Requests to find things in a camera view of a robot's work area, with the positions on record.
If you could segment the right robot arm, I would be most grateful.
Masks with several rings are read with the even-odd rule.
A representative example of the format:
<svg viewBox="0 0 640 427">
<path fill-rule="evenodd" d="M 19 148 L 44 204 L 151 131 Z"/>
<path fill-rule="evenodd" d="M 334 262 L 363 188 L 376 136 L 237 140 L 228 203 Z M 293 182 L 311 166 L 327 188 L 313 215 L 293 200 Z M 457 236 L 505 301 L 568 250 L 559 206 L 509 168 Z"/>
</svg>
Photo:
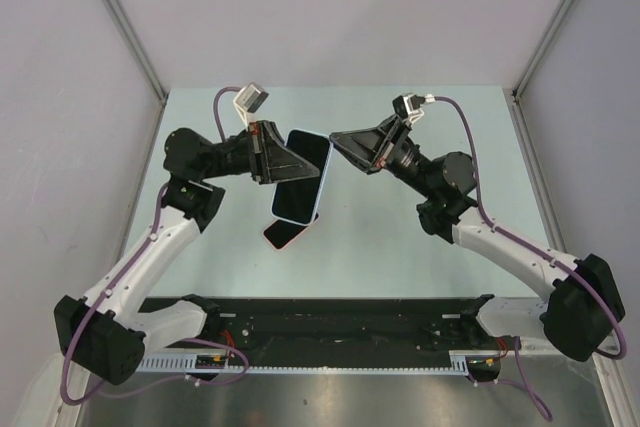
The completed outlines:
<svg viewBox="0 0 640 427">
<path fill-rule="evenodd" d="M 382 170 L 421 194 L 416 207 L 423 231 L 472 251 L 511 274 L 534 293 L 529 298 L 488 296 L 461 323 L 463 340 L 484 348 L 496 337 L 524 337 L 549 342 L 565 356 L 584 362 L 604 354 L 615 337 L 621 358 L 627 352 L 620 322 L 625 316 L 606 261 L 596 255 L 579 259 L 518 235 L 490 217 L 480 197 L 471 155 L 454 151 L 435 159 L 424 156 L 398 116 L 363 130 L 334 132 L 335 149 L 358 170 Z"/>
</svg>

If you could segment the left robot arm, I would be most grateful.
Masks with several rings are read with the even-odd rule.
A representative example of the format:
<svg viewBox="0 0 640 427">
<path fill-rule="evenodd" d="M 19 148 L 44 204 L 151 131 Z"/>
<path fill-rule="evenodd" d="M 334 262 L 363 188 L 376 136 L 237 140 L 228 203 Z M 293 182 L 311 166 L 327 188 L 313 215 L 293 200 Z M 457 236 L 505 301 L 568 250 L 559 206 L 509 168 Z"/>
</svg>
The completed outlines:
<svg viewBox="0 0 640 427">
<path fill-rule="evenodd" d="M 191 294 L 154 312 L 142 304 L 168 267 L 205 232 L 225 196 L 213 178 L 247 174 L 259 185 L 319 176 L 319 168 L 285 145 L 271 121 L 254 121 L 235 136 L 212 143 L 189 128 L 164 145 L 170 178 L 159 190 L 150 225 L 120 261 L 83 296 L 64 296 L 54 320 L 64 356 L 62 381 L 77 364 L 120 385 L 148 353 L 177 342 L 207 347 L 221 334 L 217 304 Z"/>
</svg>

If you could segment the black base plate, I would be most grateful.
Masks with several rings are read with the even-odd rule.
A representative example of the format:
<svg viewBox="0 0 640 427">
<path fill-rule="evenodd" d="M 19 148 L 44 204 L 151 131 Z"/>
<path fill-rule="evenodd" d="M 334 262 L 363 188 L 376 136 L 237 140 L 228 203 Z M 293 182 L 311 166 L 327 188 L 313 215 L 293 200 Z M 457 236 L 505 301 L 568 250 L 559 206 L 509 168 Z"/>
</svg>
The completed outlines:
<svg viewBox="0 0 640 427">
<path fill-rule="evenodd" d="M 231 338 L 249 360 L 292 353 L 296 359 L 337 354 L 419 351 L 510 352 L 518 341 L 485 332 L 474 316 L 478 298 L 436 299 L 247 299 L 216 298 L 213 326 L 201 337 Z"/>
</svg>

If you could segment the left aluminium frame post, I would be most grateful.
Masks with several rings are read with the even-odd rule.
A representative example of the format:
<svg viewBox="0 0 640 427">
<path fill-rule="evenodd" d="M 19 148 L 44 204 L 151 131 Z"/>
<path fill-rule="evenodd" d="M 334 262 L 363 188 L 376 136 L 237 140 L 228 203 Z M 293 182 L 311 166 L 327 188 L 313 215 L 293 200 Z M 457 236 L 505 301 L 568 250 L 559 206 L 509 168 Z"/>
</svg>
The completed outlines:
<svg viewBox="0 0 640 427">
<path fill-rule="evenodd" d="M 168 99 L 168 91 L 164 87 L 141 38 L 131 21 L 121 0 L 101 0 L 118 30 L 125 46 L 131 53 L 136 65 L 155 98 L 164 107 Z"/>
</svg>

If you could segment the aluminium frame post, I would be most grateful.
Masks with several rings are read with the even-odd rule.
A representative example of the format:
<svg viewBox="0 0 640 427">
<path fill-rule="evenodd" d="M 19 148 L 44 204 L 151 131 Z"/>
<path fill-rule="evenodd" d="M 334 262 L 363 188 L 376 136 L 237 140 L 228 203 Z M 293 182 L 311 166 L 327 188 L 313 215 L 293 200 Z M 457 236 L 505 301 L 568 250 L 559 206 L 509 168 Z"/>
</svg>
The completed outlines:
<svg viewBox="0 0 640 427">
<path fill-rule="evenodd" d="M 164 87 L 141 38 L 131 21 L 121 0 L 101 0 L 118 30 L 125 46 L 131 53 L 136 65 L 155 98 L 164 107 L 168 99 L 168 91 Z"/>
<path fill-rule="evenodd" d="M 517 82 L 511 89 L 511 96 L 516 102 L 518 102 L 526 92 L 534 75 L 548 54 L 549 49 L 555 42 L 577 2 L 578 0 L 560 0 L 557 4 L 549 22 L 545 26 L 541 38 L 536 43 L 522 73 L 519 75 Z"/>
</svg>

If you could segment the right aluminium frame post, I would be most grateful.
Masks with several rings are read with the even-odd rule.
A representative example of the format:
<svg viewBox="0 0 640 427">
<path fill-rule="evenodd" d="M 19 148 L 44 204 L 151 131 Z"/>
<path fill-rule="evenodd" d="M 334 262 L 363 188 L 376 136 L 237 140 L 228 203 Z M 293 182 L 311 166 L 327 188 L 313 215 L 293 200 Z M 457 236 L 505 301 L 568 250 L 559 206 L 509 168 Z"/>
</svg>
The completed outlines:
<svg viewBox="0 0 640 427">
<path fill-rule="evenodd" d="M 541 38 L 536 43 L 522 73 L 519 75 L 517 82 L 511 89 L 511 96 L 516 102 L 518 102 L 526 92 L 534 75 L 548 54 L 549 49 L 555 42 L 577 2 L 578 0 L 560 0 L 557 4 L 549 22 L 545 26 Z"/>
</svg>

